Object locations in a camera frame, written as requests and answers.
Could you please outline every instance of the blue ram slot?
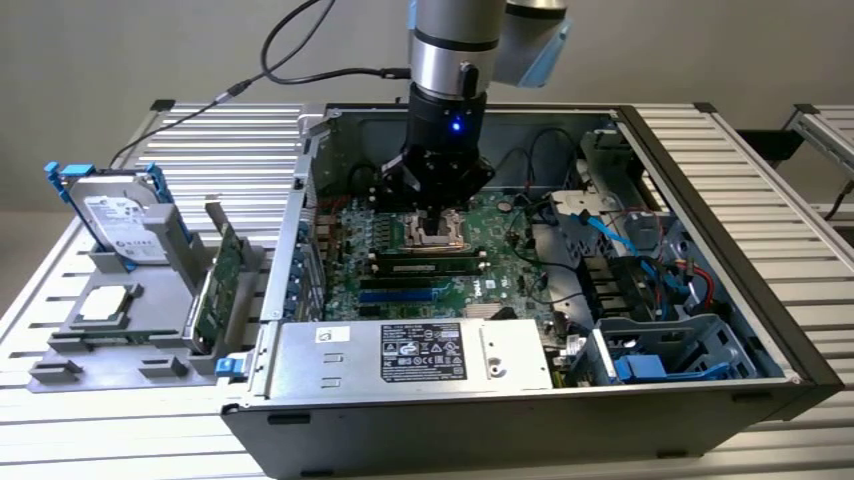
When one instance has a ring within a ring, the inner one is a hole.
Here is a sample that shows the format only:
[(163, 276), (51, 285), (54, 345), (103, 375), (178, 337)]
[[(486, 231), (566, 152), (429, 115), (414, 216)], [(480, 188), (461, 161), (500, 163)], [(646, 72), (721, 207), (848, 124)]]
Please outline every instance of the blue ram slot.
[(362, 292), (360, 303), (433, 302), (433, 290), (398, 290), (393, 292)]

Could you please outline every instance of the aluminum profile table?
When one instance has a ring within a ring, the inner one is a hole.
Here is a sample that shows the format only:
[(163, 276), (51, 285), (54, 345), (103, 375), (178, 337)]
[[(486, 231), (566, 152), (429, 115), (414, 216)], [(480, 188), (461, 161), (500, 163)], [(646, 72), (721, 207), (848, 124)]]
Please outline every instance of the aluminum profile table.
[[(153, 113), (141, 132), (194, 108), (179, 104), (171, 112)], [(301, 108), (213, 109), (157, 135), (118, 165), (162, 165), (187, 223), (207, 240), (215, 234), (202, 200), (219, 193), (241, 234), (273, 253), (298, 156)], [(847, 385), (854, 386), (851, 247), (716, 113), (693, 105), (640, 105), (638, 110)], [(93, 272), (83, 254), (91, 240), (81, 230), (75, 220), (0, 320), (0, 478), (265, 478), (219, 419), (226, 392), (218, 387), (43, 395), (25, 388), (27, 370)], [(590, 477), (854, 478), (854, 392), (840, 393), (792, 422), (756, 425), (700, 459), (408, 478)]]
[(796, 105), (787, 124), (854, 180), (854, 105)]

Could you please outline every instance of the sticker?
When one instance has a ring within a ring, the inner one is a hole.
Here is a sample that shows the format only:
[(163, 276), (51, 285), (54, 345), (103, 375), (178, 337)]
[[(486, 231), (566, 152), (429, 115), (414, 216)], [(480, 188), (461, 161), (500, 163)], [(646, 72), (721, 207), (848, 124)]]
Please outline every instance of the sticker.
[(384, 325), (381, 349), (388, 383), (466, 380), (460, 323)]
[(166, 263), (158, 235), (146, 230), (146, 210), (127, 197), (86, 197), (83, 200), (117, 253), (138, 263)]
[(393, 272), (433, 272), (436, 265), (397, 265), (392, 267)]
[(316, 331), (316, 343), (350, 341), (350, 327), (320, 327)]

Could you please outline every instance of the warning label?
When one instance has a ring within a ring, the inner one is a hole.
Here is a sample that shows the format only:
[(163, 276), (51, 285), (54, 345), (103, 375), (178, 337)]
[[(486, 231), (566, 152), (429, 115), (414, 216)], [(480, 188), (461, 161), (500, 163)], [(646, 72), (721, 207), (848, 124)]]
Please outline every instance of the warning label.
[(381, 349), (389, 383), (466, 380), (460, 323), (384, 325)]

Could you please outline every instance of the hard drive label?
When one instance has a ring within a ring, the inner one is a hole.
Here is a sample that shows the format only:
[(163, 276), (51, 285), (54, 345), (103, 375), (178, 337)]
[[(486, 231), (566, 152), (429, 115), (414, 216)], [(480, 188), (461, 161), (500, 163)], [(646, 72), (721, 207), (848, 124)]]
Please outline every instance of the hard drive label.
[(158, 235), (146, 230), (142, 205), (126, 197), (86, 197), (86, 206), (113, 248), (135, 262), (163, 262), (166, 253)]

